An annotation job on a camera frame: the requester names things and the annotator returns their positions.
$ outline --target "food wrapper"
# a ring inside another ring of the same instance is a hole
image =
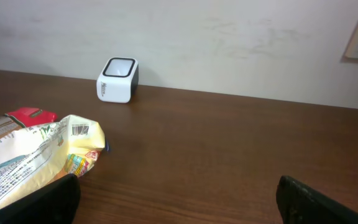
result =
[[[12,131],[0,139],[0,209],[67,173],[83,175],[104,147],[99,124],[75,115]]]

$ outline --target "brand logo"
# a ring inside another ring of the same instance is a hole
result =
[[[106,84],[104,82],[102,82],[102,96],[104,96],[104,94],[106,93]]]

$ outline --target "brown wooden surface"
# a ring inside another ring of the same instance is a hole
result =
[[[358,110],[0,72],[0,114],[22,106],[98,121],[113,148],[80,178],[75,223],[282,223],[291,175],[358,211]]]

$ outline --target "white cube device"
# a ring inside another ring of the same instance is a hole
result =
[[[139,81],[139,64],[133,58],[110,59],[96,82],[96,91],[102,101],[128,103]]]

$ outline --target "black object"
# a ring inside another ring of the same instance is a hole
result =
[[[0,209],[0,223],[71,223],[80,197],[77,176],[68,174]]]
[[[358,224],[358,213],[289,176],[282,176],[276,202],[284,224]]]

